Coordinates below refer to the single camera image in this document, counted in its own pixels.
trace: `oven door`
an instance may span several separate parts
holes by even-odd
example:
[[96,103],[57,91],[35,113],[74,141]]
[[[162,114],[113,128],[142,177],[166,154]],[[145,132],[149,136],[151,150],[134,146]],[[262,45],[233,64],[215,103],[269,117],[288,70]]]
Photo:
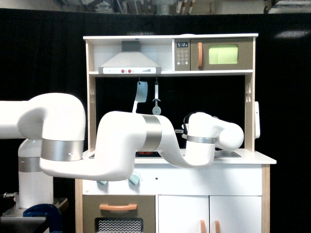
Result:
[[155,233],[153,195],[83,195],[84,233]]

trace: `green microwave window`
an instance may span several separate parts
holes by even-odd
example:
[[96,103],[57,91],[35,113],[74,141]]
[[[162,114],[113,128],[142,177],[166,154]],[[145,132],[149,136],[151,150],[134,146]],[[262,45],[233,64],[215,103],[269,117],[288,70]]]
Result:
[[210,64],[236,64],[238,63],[238,45],[210,45]]

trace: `digital clock display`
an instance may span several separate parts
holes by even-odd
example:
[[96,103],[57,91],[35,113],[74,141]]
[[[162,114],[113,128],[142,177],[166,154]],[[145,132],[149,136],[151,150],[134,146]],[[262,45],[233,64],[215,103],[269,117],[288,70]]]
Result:
[[188,42],[178,42],[177,43],[177,48],[187,48],[188,47]]

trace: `orange handle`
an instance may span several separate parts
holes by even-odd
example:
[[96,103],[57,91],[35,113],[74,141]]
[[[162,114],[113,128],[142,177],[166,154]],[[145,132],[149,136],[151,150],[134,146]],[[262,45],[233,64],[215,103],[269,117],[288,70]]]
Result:
[[202,42],[199,42],[199,43],[198,43],[198,50],[199,50],[199,63],[198,63],[198,67],[202,67],[202,61],[203,61]]
[[206,233],[204,220],[201,220],[201,233]]
[[220,224],[219,224],[219,221],[216,220],[215,223],[216,223],[216,233],[220,233]]
[[136,204],[129,204],[129,205],[107,205],[107,204],[101,204],[99,206],[101,210],[136,210],[137,205]]

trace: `oven window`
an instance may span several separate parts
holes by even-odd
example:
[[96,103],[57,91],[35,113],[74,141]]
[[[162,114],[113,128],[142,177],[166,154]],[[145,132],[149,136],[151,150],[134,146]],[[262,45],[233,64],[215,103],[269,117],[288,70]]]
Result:
[[238,63],[238,45],[210,45],[208,52],[210,64]]
[[95,230],[96,233],[141,233],[143,220],[138,217],[98,217]]

